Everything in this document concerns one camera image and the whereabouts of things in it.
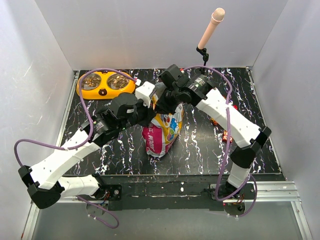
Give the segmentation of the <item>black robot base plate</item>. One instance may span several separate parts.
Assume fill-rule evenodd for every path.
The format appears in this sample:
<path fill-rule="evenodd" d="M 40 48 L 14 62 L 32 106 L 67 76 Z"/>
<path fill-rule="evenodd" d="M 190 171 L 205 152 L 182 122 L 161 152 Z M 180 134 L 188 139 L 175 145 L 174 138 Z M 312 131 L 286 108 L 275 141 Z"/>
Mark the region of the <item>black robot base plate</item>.
<path fill-rule="evenodd" d="M 90 199 L 107 201 L 110 211 L 207 209 L 223 211 L 214 198 L 218 175 L 100 175 L 102 188 Z"/>

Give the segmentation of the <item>cat food bag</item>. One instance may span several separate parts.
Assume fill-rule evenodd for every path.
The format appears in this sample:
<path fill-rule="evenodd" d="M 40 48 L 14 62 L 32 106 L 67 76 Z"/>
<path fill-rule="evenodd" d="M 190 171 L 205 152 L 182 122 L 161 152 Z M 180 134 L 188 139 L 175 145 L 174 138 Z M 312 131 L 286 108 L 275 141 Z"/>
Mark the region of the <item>cat food bag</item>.
<path fill-rule="evenodd" d="M 150 105 L 153 110 L 157 100 L 155 92 Z M 149 156 L 161 158 L 169 151 L 181 132 L 184 113 L 184 107 L 180 103 L 174 114 L 157 113 L 148 126 L 143 126 L 142 136 Z"/>

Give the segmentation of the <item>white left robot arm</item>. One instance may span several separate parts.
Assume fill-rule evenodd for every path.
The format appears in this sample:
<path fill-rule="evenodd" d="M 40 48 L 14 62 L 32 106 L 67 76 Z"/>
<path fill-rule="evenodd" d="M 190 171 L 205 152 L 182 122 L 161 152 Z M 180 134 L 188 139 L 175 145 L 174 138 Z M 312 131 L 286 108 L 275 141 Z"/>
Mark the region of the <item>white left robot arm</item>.
<path fill-rule="evenodd" d="M 65 197 L 87 195 L 101 200 L 115 188 L 99 174 L 65 177 L 64 174 L 91 153 L 135 125 L 146 125 L 155 117 L 150 94 L 121 93 L 110 105 L 90 116 L 75 134 L 41 162 L 18 169 L 31 200 L 46 209 Z"/>

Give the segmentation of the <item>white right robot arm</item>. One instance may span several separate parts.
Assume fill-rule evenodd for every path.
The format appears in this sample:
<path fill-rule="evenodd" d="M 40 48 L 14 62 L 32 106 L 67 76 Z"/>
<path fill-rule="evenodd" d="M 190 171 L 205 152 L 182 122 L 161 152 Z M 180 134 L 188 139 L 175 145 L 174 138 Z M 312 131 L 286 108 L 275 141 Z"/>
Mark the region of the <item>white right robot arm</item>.
<path fill-rule="evenodd" d="M 164 91 L 155 104 L 158 113 L 173 114 L 179 104 L 190 104 L 212 117 L 233 138 L 237 147 L 230 154 L 231 171 L 224 186 L 216 190 L 226 197 L 239 198 L 245 192 L 244 184 L 253 161 L 271 135 L 271 129 L 261 128 L 245 118 L 203 74 L 189 78 L 181 71 L 163 71 L 159 79 Z"/>

